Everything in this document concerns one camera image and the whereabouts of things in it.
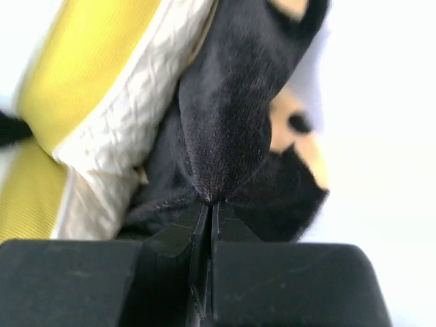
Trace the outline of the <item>black floral plush pillowcase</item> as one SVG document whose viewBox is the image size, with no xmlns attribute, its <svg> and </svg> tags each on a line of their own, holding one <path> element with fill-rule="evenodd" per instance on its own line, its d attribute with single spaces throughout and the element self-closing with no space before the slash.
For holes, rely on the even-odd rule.
<svg viewBox="0 0 436 327">
<path fill-rule="evenodd" d="M 114 238 L 150 238 L 200 202 L 229 204 L 261 240 L 296 240 L 328 194 L 316 134 L 287 82 L 329 2 L 216 2 Z"/>
</svg>

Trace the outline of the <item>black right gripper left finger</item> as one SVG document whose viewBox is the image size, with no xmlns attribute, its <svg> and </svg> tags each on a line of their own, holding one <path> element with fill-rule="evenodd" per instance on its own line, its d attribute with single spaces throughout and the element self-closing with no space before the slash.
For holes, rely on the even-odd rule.
<svg viewBox="0 0 436 327">
<path fill-rule="evenodd" d="M 9 240 L 2 326 L 199 326 L 208 207 L 146 240 Z"/>
</svg>

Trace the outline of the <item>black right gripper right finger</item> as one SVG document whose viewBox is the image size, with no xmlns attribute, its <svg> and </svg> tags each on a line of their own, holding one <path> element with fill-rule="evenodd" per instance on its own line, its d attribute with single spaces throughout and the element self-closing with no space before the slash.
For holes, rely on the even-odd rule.
<svg viewBox="0 0 436 327">
<path fill-rule="evenodd" d="M 226 204 L 210 209 L 212 326 L 390 326 L 355 245 L 265 243 Z"/>
</svg>

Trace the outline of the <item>white pillow yellow edge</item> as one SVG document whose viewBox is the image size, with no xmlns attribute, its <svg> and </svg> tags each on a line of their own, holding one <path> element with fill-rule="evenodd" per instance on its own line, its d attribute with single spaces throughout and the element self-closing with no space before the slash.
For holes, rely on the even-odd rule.
<svg viewBox="0 0 436 327">
<path fill-rule="evenodd" d="M 1 240 L 118 234 L 216 8 L 1 2 Z"/>
</svg>

